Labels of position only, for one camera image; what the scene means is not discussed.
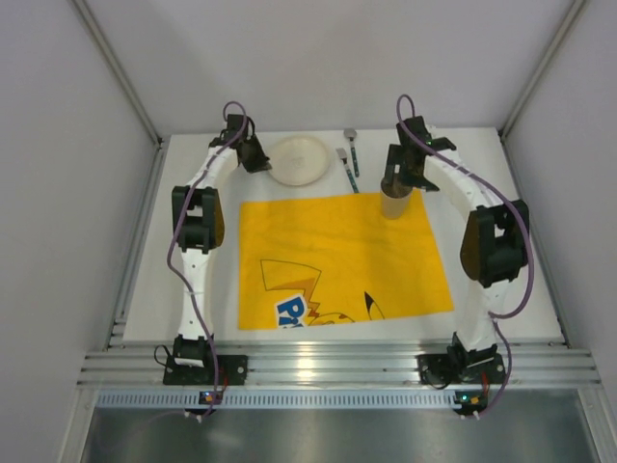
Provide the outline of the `yellow cartoon cloth placemat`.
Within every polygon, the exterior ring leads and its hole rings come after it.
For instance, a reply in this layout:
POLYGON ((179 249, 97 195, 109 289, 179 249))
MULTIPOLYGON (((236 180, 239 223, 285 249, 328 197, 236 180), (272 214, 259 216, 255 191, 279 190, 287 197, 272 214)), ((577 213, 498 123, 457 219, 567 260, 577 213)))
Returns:
POLYGON ((420 193, 401 217, 377 193, 244 203, 239 321, 244 331, 392 320, 454 308, 420 193))

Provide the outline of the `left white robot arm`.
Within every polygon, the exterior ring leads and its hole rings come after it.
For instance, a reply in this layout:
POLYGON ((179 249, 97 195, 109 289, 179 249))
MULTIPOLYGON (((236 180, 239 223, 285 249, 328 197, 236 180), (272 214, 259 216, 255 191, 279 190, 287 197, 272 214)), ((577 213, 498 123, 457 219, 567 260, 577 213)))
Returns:
POLYGON ((170 270, 182 284, 182 313, 172 359, 181 368, 214 372, 210 286, 214 260, 225 237, 221 190, 242 167, 249 173, 271 169, 245 114, 224 116, 225 128, 209 144, 194 176, 172 191, 173 239, 167 255, 170 270))

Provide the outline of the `cream round plate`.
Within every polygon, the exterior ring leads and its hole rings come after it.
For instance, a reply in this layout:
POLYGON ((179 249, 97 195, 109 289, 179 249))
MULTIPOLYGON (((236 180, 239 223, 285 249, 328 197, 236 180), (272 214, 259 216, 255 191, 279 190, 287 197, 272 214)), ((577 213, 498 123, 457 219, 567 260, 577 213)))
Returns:
POLYGON ((331 160, 328 147, 308 135, 285 137, 266 150, 270 158, 269 174, 287 186, 305 186, 316 182, 328 171, 331 160))

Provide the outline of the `fork with teal handle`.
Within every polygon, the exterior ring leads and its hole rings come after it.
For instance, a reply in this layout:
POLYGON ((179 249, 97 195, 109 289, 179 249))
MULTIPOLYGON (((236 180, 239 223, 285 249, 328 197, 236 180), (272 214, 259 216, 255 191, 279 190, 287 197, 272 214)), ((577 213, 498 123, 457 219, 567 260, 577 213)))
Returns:
POLYGON ((354 175, 351 172, 349 163, 348 163, 348 155, 347 155, 347 151, 344 148, 337 148, 335 150, 338 158, 340 159, 340 161, 342 162, 343 168, 345 169, 345 173, 347 175, 347 178, 350 182, 351 188, 353 190, 354 194, 359 194, 360 190, 358 188, 358 185, 355 181, 354 175))

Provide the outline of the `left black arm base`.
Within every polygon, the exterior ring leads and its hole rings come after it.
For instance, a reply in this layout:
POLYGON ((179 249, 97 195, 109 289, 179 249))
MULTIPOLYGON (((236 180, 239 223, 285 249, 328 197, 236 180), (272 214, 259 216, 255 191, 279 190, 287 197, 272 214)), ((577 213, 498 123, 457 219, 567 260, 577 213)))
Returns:
POLYGON ((214 361, 207 339, 187 340, 178 335, 173 348, 159 344, 154 348, 154 361, 163 367, 163 384, 168 386, 242 386, 248 374, 248 357, 218 354, 214 361))

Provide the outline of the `beige cup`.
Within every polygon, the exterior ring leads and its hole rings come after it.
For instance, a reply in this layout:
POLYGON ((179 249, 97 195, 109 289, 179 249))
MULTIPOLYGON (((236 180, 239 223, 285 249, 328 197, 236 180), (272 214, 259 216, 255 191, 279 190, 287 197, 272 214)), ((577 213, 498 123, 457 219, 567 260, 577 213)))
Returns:
POLYGON ((401 217, 410 201, 413 188, 395 180, 388 183, 385 178, 380 183, 380 198, 382 215, 390 220, 401 217))

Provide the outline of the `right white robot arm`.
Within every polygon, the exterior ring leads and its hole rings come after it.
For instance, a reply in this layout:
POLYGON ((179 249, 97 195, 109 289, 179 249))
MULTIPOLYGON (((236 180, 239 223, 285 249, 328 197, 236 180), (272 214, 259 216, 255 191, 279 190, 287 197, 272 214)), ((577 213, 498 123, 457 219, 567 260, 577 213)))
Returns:
POLYGON ((444 194, 466 221, 459 257, 469 278, 467 299, 445 353, 419 357, 420 381, 436 389, 501 383, 496 324, 508 288, 531 263, 528 206, 507 200, 465 167, 456 146, 433 137, 421 116, 400 120, 396 131, 381 180, 383 215, 401 217, 412 193, 423 190, 444 194))

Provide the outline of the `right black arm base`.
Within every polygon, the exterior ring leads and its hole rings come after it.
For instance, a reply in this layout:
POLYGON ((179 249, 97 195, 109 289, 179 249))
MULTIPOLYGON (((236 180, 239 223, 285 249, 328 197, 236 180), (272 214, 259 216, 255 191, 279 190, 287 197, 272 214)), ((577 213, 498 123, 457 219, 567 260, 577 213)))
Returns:
POLYGON ((420 383, 442 390, 450 385, 502 384, 505 365, 493 342, 488 347, 468 350, 457 333, 444 353, 422 354, 417 357, 420 383))

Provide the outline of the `spoon with teal handle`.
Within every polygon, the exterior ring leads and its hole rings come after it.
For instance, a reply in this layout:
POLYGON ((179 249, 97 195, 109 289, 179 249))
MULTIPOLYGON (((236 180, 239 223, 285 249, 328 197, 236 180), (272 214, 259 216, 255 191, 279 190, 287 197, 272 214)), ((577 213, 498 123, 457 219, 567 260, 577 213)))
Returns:
POLYGON ((355 177, 359 177, 360 168, 359 168, 358 157, 357 157, 357 152, 356 152, 356 145, 355 145, 355 141, 357 138, 357 131, 354 128, 345 128, 343 130, 343 135, 349 143, 352 163, 353 163, 353 169, 354 169, 354 175, 355 177))

